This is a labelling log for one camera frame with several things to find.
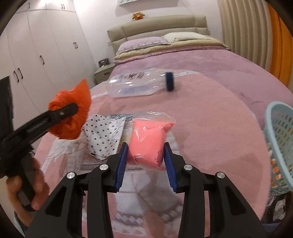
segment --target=beige upholstered headboard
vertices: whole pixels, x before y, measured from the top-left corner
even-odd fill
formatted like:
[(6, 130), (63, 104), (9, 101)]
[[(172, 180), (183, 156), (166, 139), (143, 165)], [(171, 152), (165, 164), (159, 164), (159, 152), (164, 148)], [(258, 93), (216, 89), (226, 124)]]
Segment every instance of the beige upholstered headboard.
[(128, 22), (107, 31), (114, 53), (119, 46), (133, 39), (163, 36), (171, 32), (192, 31), (209, 35), (205, 16), (173, 15), (159, 16)]

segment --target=purple bedspread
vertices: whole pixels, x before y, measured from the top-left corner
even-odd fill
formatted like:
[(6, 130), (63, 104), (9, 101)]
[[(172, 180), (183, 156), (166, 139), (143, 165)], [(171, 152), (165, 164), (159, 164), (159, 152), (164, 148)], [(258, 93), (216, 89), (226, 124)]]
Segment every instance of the purple bedspread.
[(293, 94), (277, 78), (228, 50), (192, 50), (152, 56), (118, 65), (112, 75), (149, 68), (192, 70), (219, 82), (250, 108), (261, 128), (271, 102), (293, 106)]

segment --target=bottle cap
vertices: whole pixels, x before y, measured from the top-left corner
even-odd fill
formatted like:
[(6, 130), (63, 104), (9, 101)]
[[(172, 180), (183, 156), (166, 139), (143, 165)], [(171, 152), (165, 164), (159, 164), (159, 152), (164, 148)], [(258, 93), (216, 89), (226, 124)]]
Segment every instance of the bottle cap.
[(172, 72), (166, 72), (166, 85), (168, 91), (174, 90), (174, 75)]

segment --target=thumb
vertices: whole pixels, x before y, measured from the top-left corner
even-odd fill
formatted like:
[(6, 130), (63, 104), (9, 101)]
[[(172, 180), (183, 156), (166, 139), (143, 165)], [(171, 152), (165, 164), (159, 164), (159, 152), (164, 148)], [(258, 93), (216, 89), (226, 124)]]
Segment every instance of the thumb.
[(33, 217), (32, 215), (26, 211), (18, 196), (17, 192), (22, 186), (22, 181), (19, 176), (11, 177), (6, 180), (6, 188), (7, 188), (7, 195), (10, 203), (12, 204), (14, 211), (16, 212), (20, 221), (27, 227), (31, 224)]

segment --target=white polka dot cloth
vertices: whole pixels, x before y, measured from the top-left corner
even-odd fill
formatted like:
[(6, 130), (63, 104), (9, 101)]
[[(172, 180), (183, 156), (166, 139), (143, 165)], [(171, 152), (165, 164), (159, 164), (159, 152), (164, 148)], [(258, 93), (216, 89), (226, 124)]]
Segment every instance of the white polka dot cloth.
[(88, 138), (88, 151), (98, 160), (116, 154), (122, 136), (125, 117), (119, 119), (92, 115), (83, 126)]

